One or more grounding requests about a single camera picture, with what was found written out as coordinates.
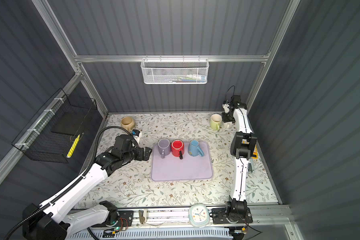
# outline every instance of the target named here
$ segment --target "black wire basket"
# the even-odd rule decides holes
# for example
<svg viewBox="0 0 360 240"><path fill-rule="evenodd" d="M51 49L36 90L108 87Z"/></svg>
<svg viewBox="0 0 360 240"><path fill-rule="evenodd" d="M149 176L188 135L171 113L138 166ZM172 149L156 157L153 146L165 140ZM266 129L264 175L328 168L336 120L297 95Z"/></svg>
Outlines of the black wire basket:
<svg viewBox="0 0 360 240"><path fill-rule="evenodd" d="M85 134L97 111L92 98L64 95L33 129L26 130L28 137L12 145L35 161L68 163L80 139Z"/></svg>

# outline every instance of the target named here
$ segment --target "green mug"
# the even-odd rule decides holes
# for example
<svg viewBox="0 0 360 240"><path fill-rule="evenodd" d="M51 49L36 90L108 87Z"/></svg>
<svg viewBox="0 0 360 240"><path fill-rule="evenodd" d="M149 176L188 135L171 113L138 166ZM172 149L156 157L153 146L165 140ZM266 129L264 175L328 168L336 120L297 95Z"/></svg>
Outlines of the green mug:
<svg viewBox="0 0 360 240"><path fill-rule="evenodd" d="M217 131L220 129L221 121L223 119L221 118L220 114L213 114L211 116L211 129Z"/></svg>

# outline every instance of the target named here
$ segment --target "wire basket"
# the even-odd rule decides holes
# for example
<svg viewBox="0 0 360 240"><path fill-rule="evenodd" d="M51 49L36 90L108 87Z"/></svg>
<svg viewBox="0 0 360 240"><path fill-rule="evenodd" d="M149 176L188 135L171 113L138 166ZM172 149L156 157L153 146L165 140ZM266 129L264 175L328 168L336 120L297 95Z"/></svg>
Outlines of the wire basket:
<svg viewBox="0 0 360 240"><path fill-rule="evenodd" d="M209 62L141 61L141 70L146 84L206 84Z"/></svg>
<svg viewBox="0 0 360 240"><path fill-rule="evenodd" d="M92 98L64 95L47 111L24 143L12 145L35 161L68 163L97 111Z"/></svg>

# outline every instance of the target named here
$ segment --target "red mug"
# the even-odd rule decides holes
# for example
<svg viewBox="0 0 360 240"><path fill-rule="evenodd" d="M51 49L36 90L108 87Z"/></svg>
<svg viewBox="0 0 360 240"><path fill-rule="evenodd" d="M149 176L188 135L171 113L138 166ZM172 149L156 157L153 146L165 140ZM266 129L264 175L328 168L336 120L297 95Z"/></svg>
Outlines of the red mug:
<svg viewBox="0 0 360 240"><path fill-rule="evenodd" d="M172 155L183 159L184 143L181 140L175 140L171 144Z"/></svg>

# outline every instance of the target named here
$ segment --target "dark gray wall panel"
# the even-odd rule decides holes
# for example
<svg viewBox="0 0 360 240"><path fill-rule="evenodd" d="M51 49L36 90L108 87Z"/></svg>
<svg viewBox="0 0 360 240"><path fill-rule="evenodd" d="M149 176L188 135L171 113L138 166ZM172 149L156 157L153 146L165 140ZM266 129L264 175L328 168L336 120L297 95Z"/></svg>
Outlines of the dark gray wall panel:
<svg viewBox="0 0 360 240"><path fill-rule="evenodd" d="M74 72L31 1L0 1L0 160Z"/></svg>
<svg viewBox="0 0 360 240"><path fill-rule="evenodd" d="M82 84L71 93L73 97L88 97ZM83 135L67 164L29 160L23 156L0 185L0 239L21 221L24 208L31 203L38 205L61 190L80 172L92 142L100 127L102 117L98 111L89 129ZM21 230L11 239L24 239Z"/></svg>
<svg viewBox="0 0 360 240"><path fill-rule="evenodd" d="M222 110L226 90L248 98L261 63L210 63L206 84L145 84L139 63L84 63L109 112Z"/></svg>
<svg viewBox="0 0 360 240"><path fill-rule="evenodd" d="M79 55L266 54L288 0L50 1Z"/></svg>
<svg viewBox="0 0 360 240"><path fill-rule="evenodd" d="M306 239L360 239L360 1L300 3L250 119Z"/></svg>

